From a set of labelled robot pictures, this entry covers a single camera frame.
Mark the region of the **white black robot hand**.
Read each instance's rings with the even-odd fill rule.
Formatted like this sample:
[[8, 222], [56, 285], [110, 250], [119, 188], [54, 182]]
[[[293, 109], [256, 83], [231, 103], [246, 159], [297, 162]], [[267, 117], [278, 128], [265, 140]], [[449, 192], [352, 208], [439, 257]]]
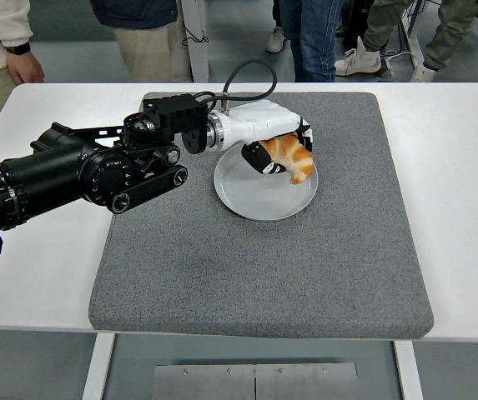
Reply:
[[213, 113], [214, 149], [240, 143], [243, 159], [264, 175], [287, 172], [294, 185], [313, 172], [311, 126], [298, 114], [269, 100]]

